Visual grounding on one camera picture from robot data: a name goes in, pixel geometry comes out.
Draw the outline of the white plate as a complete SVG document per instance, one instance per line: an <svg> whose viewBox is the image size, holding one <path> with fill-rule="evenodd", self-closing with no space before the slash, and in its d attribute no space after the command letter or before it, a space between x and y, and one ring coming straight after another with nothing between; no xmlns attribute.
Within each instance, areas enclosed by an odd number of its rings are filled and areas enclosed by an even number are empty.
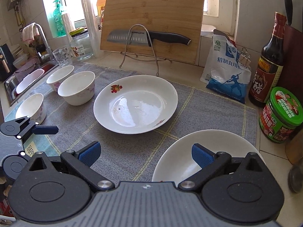
<svg viewBox="0 0 303 227"><path fill-rule="evenodd" d="M161 77L134 75L108 84L94 101L94 116L104 128L135 135L164 125L178 105L174 86Z"/></svg>
<svg viewBox="0 0 303 227"><path fill-rule="evenodd" d="M245 157L249 152L259 153L247 140L237 134L222 130L201 130L190 133L174 142L161 156L153 173L152 181L181 181L198 172L201 168L192 159L195 143L212 152L224 151L232 157Z"/></svg>

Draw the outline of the chrome sink faucet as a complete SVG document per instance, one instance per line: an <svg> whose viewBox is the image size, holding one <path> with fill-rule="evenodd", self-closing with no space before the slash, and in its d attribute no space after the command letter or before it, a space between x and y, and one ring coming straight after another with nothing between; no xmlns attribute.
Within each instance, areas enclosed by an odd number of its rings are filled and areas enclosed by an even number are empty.
<svg viewBox="0 0 303 227"><path fill-rule="evenodd" d="M52 54L52 49L51 49L51 47L50 47L50 45L49 45L49 43L48 43L48 41L47 41L47 38L46 38L46 36L45 36L45 33L44 33L44 31L43 31L43 28L42 28L42 26L40 25L40 24L38 24L38 23L35 23L35 26L38 28L38 31L39 31L39 37L42 39L42 41L43 41L43 44L44 44L44 46L45 46L45 49L46 49L46 54L43 56L43 60L44 61L46 61L46 60L53 60L54 59L54 56L53 56L53 54Z"/></svg>

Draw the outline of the clear drinking glass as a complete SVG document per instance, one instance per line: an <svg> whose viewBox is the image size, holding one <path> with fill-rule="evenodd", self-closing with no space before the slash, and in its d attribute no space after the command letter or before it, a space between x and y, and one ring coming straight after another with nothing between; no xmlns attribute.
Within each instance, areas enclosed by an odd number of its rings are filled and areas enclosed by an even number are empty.
<svg viewBox="0 0 303 227"><path fill-rule="evenodd" d="M61 68L72 64L72 54L69 46L57 48L52 54Z"/></svg>

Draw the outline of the yellow lid spice jar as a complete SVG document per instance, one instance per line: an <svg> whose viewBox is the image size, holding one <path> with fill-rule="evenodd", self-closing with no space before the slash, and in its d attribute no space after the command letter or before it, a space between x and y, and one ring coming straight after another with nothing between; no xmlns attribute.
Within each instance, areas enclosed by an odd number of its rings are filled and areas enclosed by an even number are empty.
<svg viewBox="0 0 303 227"><path fill-rule="evenodd" d="M302 159L303 131L300 130L286 145L286 156L291 164L296 164Z"/></svg>

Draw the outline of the grey glass bottle red cap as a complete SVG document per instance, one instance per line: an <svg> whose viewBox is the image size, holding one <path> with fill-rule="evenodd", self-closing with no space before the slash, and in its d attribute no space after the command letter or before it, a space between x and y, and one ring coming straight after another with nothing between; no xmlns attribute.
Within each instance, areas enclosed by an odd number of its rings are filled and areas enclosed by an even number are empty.
<svg viewBox="0 0 303 227"><path fill-rule="evenodd" d="M302 181L303 181L303 172L302 172L302 158L295 163L289 173L288 173L288 186L290 190L294 193L302 192Z"/></svg>

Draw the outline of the green lid sauce tub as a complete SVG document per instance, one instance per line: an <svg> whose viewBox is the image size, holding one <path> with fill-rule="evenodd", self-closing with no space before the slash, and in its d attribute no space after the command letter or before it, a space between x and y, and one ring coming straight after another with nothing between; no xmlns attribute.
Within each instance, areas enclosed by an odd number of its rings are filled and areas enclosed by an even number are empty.
<svg viewBox="0 0 303 227"><path fill-rule="evenodd" d="M301 124L300 101L283 87L273 88L259 117L263 134L273 142L283 143Z"/></svg>

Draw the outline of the white blue salt bag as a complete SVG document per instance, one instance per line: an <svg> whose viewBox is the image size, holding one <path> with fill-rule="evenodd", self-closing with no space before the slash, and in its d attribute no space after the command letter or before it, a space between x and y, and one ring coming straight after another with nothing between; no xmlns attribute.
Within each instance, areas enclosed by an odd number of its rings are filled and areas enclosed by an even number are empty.
<svg viewBox="0 0 303 227"><path fill-rule="evenodd" d="M212 46L200 80L208 89L245 103L251 69L230 38L214 30Z"/></svg>

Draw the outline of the glass storage jar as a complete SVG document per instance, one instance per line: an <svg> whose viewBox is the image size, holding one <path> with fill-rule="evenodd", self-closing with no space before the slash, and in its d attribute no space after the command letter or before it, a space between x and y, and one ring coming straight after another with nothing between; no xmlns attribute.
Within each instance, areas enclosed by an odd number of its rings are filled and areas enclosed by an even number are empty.
<svg viewBox="0 0 303 227"><path fill-rule="evenodd" d="M87 28L79 27L69 35L71 50L78 61L87 60L94 55Z"/></svg>

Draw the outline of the dark vinegar bottle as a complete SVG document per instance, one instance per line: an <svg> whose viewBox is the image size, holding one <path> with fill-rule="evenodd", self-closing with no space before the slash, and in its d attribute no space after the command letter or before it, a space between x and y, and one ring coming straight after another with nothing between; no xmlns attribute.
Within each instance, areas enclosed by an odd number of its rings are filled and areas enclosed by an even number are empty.
<svg viewBox="0 0 303 227"><path fill-rule="evenodd" d="M275 23L269 42L262 48L258 66L249 90L249 100L258 107L263 107L272 89L276 86L283 70L283 41L287 18L275 13Z"/></svg>

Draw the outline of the short plastic cup stack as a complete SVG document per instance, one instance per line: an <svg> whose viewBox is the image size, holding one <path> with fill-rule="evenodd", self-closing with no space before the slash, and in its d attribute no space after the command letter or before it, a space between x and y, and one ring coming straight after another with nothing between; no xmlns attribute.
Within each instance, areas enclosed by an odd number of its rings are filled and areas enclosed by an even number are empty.
<svg viewBox="0 0 303 227"><path fill-rule="evenodd" d="M70 19L69 14L67 14L67 13L62 14L61 19L62 19L62 22L64 25L66 35L67 35L69 41L71 41L70 32L74 31L76 29L74 26L74 22Z"/></svg>

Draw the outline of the tall plastic cup stack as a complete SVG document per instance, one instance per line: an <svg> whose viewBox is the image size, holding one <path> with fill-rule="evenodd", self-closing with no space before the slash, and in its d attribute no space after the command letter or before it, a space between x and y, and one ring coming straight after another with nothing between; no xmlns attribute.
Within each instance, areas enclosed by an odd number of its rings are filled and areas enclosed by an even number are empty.
<svg viewBox="0 0 303 227"><path fill-rule="evenodd" d="M100 58L102 56L102 51L100 50L101 32L98 30L97 17L94 13L93 5L90 0L81 0L81 4L94 56Z"/></svg>

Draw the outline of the green dish soap bottle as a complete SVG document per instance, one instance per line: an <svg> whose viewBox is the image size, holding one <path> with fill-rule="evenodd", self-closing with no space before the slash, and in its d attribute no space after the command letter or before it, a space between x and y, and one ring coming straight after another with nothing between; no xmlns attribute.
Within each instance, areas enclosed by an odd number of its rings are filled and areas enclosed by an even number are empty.
<svg viewBox="0 0 303 227"><path fill-rule="evenodd" d="M60 0L55 0L55 9L53 11L53 18L56 26L56 33L59 37L66 36L63 20L62 20L62 6Z"/></svg>

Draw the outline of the dark red knife block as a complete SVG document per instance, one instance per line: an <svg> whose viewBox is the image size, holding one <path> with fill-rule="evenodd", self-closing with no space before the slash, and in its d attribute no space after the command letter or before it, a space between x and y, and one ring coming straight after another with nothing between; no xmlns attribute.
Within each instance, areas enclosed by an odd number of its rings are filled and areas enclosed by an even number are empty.
<svg viewBox="0 0 303 227"><path fill-rule="evenodd" d="M284 0L287 14L287 25L283 42L284 67L278 86L291 91L302 101L302 32L291 26L293 19L292 0Z"/></svg>

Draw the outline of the bamboo cutting board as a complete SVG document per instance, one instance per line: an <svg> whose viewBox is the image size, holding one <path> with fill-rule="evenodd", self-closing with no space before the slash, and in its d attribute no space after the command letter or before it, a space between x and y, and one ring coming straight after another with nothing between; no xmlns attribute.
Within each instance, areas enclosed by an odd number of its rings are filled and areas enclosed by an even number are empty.
<svg viewBox="0 0 303 227"><path fill-rule="evenodd" d="M129 30L142 24L147 30L177 33L191 39L189 45L155 40L153 47L160 58L195 64L203 18L204 0L106 0L100 49L122 52L124 44L107 41L116 29ZM130 53L153 55L149 46L128 46Z"/></svg>

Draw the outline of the black-handled santoku knife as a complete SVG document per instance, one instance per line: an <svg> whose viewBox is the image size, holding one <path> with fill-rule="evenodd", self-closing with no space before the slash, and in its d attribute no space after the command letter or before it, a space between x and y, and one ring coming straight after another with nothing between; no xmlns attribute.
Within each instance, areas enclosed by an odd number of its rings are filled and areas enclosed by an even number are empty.
<svg viewBox="0 0 303 227"><path fill-rule="evenodd" d="M114 30L107 36L107 41L112 43L119 44L128 44L128 45L144 45L152 46L153 40L158 40L164 43L170 44L183 44L189 45L191 39L177 33L169 32L157 32L157 31L148 31L144 30Z"/></svg>

